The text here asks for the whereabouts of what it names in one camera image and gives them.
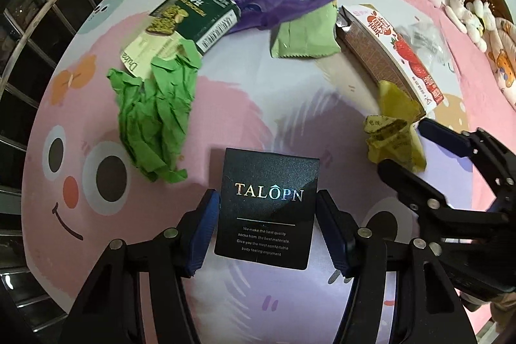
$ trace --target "green crumpled paper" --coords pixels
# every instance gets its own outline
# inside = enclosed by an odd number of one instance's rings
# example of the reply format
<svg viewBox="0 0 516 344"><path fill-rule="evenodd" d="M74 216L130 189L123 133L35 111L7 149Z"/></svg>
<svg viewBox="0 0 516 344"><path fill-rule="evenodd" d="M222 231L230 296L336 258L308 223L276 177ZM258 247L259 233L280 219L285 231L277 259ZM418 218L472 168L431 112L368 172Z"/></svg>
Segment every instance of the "green crumpled paper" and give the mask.
<svg viewBox="0 0 516 344"><path fill-rule="evenodd" d="M182 41L185 55L171 60L154 57L146 80L117 69L107 77L120 108L120 140L133 164L152 182L174 183L187 178L177 158L188 130L201 59L191 40Z"/></svg>
<svg viewBox="0 0 516 344"><path fill-rule="evenodd" d="M272 57L324 57L341 51L333 29L337 7L330 2L298 19L282 23L274 44Z"/></svg>

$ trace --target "barcode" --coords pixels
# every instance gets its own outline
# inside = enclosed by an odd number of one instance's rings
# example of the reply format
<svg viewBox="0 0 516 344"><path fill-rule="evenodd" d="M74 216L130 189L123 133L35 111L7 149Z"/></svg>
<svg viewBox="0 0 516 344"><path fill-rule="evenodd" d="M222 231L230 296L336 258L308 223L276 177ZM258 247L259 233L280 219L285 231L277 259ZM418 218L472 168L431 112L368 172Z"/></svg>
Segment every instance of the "barcode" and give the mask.
<svg viewBox="0 0 516 344"><path fill-rule="evenodd" d="M219 38L221 38L228 30L236 24L236 14L233 10L222 16L210 31L197 42L197 46L205 53Z"/></svg>

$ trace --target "pink blanket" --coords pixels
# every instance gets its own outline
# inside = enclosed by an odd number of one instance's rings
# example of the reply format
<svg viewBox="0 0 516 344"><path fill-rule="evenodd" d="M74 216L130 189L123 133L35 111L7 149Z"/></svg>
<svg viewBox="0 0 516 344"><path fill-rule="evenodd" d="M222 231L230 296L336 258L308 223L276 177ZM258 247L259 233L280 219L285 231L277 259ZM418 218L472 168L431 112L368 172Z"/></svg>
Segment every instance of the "pink blanket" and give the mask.
<svg viewBox="0 0 516 344"><path fill-rule="evenodd" d="M516 152L516 112L496 85L487 57L466 34L457 29L443 10L434 7L429 0L404 1L430 17L446 38L455 61L455 73L460 83L470 130L481 127ZM472 208L486 210L493 199L491 190L474 170Z"/></svg>

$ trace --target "cartoon nose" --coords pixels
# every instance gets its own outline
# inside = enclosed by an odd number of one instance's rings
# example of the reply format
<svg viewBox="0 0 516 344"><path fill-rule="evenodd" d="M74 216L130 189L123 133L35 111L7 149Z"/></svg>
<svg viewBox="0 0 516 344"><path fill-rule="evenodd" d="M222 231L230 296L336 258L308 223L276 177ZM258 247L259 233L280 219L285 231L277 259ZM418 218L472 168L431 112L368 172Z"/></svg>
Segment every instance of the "cartoon nose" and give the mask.
<svg viewBox="0 0 516 344"><path fill-rule="evenodd" d="M70 209L74 209L79 201L79 186L74 177L66 177L63 183L64 202Z"/></svg>

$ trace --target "product label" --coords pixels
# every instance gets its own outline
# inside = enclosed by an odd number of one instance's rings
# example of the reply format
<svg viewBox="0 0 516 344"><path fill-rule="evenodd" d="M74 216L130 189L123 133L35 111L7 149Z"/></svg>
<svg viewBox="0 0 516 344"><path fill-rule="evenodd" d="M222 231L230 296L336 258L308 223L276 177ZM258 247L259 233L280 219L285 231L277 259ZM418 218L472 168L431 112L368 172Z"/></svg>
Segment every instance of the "product label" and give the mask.
<svg viewBox="0 0 516 344"><path fill-rule="evenodd" d="M226 149L215 254L306 269L319 160Z"/></svg>
<svg viewBox="0 0 516 344"><path fill-rule="evenodd" d="M203 53L207 51L219 38L221 38L229 29L237 23L236 14L230 10L220 20L218 20L213 27L202 37L196 44Z"/></svg>

